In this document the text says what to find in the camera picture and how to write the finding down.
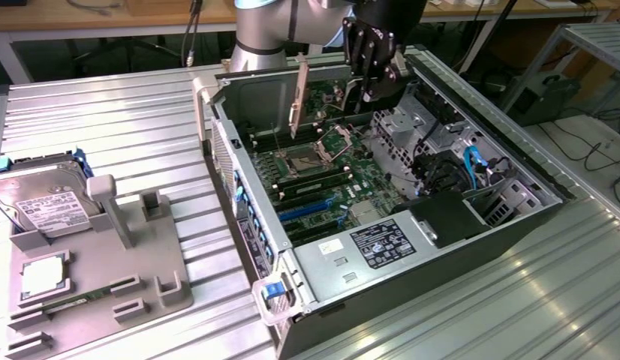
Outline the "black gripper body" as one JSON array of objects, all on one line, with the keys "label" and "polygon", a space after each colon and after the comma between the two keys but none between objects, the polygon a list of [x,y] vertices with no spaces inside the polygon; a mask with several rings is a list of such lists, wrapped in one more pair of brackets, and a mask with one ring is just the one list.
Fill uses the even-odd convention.
[{"label": "black gripper body", "polygon": [[427,0],[355,1],[354,15],[379,29],[413,29],[419,23]]}]

